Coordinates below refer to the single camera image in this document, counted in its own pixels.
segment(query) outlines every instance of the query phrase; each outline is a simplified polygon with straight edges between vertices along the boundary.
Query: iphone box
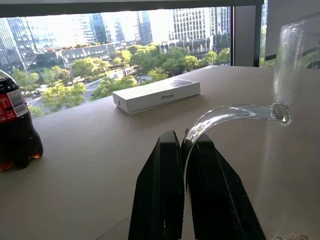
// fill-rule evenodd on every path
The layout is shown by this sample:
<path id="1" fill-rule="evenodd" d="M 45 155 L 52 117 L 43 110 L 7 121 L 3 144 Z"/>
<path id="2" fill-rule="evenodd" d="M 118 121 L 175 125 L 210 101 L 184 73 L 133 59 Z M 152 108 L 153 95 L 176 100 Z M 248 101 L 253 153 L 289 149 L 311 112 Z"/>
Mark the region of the iphone box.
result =
<path id="1" fill-rule="evenodd" d="M 168 78 L 112 93 L 114 103 L 130 115 L 198 94 L 200 94 L 200 82 L 177 78 Z"/>

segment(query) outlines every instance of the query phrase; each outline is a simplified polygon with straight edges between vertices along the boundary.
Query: tabletop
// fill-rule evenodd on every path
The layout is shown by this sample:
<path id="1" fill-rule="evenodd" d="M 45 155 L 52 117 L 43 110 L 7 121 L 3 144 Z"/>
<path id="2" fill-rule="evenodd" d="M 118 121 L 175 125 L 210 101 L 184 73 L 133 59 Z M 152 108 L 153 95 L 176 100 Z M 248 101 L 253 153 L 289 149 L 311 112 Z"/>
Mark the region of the tabletop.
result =
<path id="1" fill-rule="evenodd" d="M 0 174 L 0 240 L 124 240 L 137 177 L 158 137 L 185 130 L 204 112 L 234 104 L 270 105 L 273 69 L 205 67 L 177 76 L 201 94 L 127 115 L 112 96 L 33 121 L 44 155 Z M 266 122 L 222 123 L 207 134 L 240 175 L 253 205 Z M 193 239 L 188 216 L 183 238 Z"/>

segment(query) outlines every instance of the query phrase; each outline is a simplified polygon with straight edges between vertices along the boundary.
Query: street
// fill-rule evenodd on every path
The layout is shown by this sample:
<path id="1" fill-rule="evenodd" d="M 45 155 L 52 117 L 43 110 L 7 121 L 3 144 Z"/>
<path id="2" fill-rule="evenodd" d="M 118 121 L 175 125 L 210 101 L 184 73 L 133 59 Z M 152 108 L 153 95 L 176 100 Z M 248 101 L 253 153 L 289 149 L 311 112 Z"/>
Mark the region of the street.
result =
<path id="1" fill-rule="evenodd" d="M 127 67 L 125 69 L 126 72 L 128 72 L 129 69 L 131 69 L 131 68 Z M 112 78 L 112 79 L 113 78 L 115 78 L 115 79 L 122 78 L 123 76 L 124 76 L 124 74 L 123 74 L 122 69 L 116 70 L 116 71 L 111 71 L 109 73 L 109 77 Z M 85 85 L 86 92 L 83 94 L 84 102 L 82 104 L 87 104 L 87 103 L 90 102 L 90 98 L 91 98 L 92 94 L 98 88 L 98 86 L 100 85 L 100 82 L 102 81 L 102 79 L 103 78 L 100 78 L 99 80 L 90 82 L 90 83 Z M 28 98 L 25 99 L 25 101 L 31 106 L 35 106 L 37 108 L 43 107 L 43 103 L 42 103 L 42 98 L 41 97 L 37 97 L 37 98 L 33 98 L 33 99 L 31 97 L 28 97 Z M 50 112 L 50 109 L 48 107 L 44 107 L 43 110 L 44 110 L 45 113 Z"/>

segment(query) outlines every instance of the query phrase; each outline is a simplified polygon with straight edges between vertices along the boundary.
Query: glass pitcher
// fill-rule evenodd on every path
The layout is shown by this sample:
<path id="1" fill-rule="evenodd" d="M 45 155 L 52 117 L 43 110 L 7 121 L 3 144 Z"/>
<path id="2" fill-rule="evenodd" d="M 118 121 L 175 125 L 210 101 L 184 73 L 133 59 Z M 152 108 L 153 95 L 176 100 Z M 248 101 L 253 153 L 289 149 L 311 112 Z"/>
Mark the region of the glass pitcher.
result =
<path id="1" fill-rule="evenodd" d="M 270 106 L 215 108 L 187 131 L 189 154 L 209 128 L 229 120 L 268 123 L 253 207 L 267 238 L 320 239 L 320 14 L 281 29 Z M 186 201 L 190 204 L 186 169 Z"/>

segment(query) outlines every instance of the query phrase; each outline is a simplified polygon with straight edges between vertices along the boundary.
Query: cola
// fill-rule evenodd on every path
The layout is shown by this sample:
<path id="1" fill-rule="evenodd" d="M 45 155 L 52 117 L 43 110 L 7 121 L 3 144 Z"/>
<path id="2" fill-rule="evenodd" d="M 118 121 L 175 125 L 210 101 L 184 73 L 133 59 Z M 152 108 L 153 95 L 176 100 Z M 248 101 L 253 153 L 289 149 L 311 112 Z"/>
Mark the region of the cola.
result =
<path id="1" fill-rule="evenodd" d="M 16 81 L 0 70 L 0 172 L 26 168 L 43 155 L 28 106 Z"/>

